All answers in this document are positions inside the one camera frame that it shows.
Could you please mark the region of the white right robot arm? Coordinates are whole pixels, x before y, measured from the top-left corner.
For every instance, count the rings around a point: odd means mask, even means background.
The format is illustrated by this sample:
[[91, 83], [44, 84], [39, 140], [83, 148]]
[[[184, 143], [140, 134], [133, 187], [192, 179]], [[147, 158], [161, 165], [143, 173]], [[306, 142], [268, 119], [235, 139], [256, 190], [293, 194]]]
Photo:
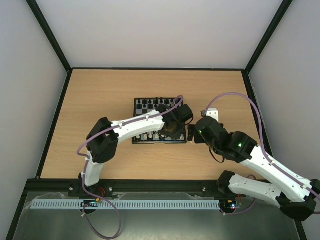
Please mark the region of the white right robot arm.
[[249, 179], [225, 170], [217, 181], [218, 191], [222, 195], [234, 193], [262, 200], [300, 222], [317, 214], [319, 180], [309, 180], [294, 173], [268, 155], [249, 135], [240, 131], [229, 133], [210, 116], [201, 118], [194, 125], [194, 131], [201, 136], [210, 151], [225, 160], [250, 168], [268, 181]]

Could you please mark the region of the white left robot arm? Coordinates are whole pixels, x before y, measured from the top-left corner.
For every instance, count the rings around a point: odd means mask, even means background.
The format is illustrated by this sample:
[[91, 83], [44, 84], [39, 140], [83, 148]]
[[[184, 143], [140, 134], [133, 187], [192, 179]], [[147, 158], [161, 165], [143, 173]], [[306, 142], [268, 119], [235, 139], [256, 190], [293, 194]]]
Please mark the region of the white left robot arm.
[[77, 150], [77, 154], [86, 160], [81, 173], [84, 185], [91, 187], [100, 181], [104, 164], [115, 157], [117, 147], [122, 142], [149, 132], [157, 132], [174, 140], [180, 139], [185, 123], [193, 116], [187, 104], [171, 108], [161, 104], [145, 114], [125, 120], [109, 121], [107, 117], [99, 119], [85, 143]]

